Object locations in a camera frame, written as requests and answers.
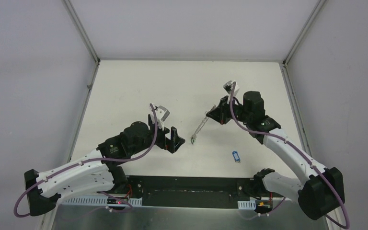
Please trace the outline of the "metal crescent keyring plate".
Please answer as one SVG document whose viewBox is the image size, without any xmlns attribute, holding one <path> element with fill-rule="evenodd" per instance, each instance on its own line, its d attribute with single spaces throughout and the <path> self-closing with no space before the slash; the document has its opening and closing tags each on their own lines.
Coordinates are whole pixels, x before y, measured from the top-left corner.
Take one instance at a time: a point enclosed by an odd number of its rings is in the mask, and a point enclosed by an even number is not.
<svg viewBox="0 0 368 230">
<path fill-rule="evenodd" d="M 204 127 L 204 125 L 206 124 L 206 122 L 208 121 L 209 117 L 207 116 L 208 111 L 205 112 L 205 117 L 203 118 L 203 120 L 200 122 L 200 124 L 198 125 L 198 127 L 196 128 L 196 130 L 194 131 L 194 133 L 192 134 L 191 137 L 195 137 L 197 138 L 198 133 L 202 130 L 202 128 Z"/>
</svg>

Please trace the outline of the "blue key tag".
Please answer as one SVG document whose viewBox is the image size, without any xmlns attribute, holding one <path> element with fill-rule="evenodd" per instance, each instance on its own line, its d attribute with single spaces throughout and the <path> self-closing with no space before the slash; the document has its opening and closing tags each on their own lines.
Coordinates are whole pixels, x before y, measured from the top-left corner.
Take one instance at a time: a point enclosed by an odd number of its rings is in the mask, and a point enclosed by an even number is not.
<svg viewBox="0 0 368 230">
<path fill-rule="evenodd" d="M 233 151 L 233 152 L 232 152 L 232 155 L 233 155 L 234 161 L 235 161 L 236 163 L 240 163 L 240 162 L 241 162 L 241 159 L 240 159 L 239 154 L 238 154 L 238 152 L 237 152 L 237 151 Z"/>
</svg>

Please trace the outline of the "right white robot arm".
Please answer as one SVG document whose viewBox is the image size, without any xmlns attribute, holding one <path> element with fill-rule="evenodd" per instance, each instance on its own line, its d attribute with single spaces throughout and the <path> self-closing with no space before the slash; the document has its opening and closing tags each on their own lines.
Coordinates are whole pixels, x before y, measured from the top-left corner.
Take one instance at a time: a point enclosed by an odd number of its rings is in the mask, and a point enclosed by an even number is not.
<svg viewBox="0 0 368 230">
<path fill-rule="evenodd" d="M 253 191 L 258 196 L 274 192 L 297 202 L 310 219 L 317 220 L 341 208 L 344 215 L 345 192 L 342 173 L 335 167 L 328 169 L 293 144 L 281 125 L 266 115 L 264 100 L 256 91 L 243 95 L 237 104 L 232 96 L 221 98 L 218 106 L 206 116 L 221 125 L 234 120 L 237 125 L 274 152 L 296 175 L 288 178 L 272 169 L 261 170 L 254 176 Z"/>
</svg>

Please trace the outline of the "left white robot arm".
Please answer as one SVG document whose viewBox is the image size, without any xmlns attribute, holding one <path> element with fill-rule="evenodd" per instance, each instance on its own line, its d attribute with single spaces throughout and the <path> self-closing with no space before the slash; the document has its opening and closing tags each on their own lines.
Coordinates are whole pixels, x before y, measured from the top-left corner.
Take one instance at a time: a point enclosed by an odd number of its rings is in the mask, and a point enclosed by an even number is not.
<svg viewBox="0 0 368 230">
<path fill-rule="evenodd" d="M 46 214 L 64 201 L 88 193 L 113 191 L 121 194 L 127 187 L 121 164 L 155 146 L 175 153 L 185 143 L 175 127 L 155 124 L 152 115 L 148 119 L 147 124 L 132 123 L 77 160 L 45 172 L 26 171 L 24 182 L 29 216 Z"/>
</svg>

